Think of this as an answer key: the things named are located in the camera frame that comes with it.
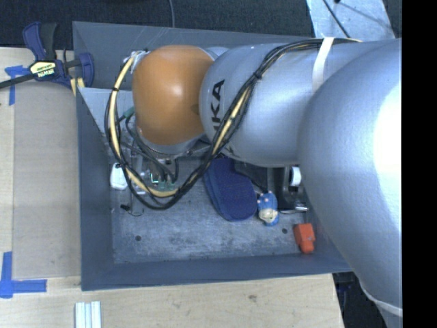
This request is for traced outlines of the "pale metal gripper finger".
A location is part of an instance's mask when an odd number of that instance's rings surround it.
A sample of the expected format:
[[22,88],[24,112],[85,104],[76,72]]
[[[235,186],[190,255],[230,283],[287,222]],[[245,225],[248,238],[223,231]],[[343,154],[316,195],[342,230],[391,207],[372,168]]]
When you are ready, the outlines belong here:
[[140,217],[144,213],[141,194],[134,188],[130,196],[130,212],[134,217]]

